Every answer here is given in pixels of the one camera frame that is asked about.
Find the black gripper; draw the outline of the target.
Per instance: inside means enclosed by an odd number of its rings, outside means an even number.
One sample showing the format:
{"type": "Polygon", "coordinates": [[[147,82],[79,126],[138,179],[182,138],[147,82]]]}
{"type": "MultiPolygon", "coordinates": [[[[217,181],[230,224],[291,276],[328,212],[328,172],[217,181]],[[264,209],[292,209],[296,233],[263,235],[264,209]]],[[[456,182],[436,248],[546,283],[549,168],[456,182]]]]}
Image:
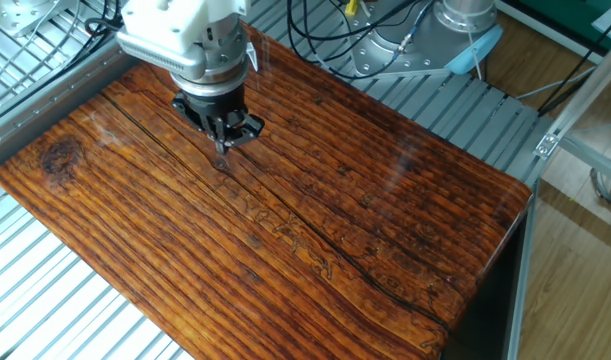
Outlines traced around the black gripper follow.
{"type": "Polygon", "coordinates": [[[217,96],[198,96],[181,90],[172,100],[172,107],[187,118],[197,131],[214,142],[219,154],[239,147],[259,137],[265,122],[248,114],[244,86],[217,96]]]}

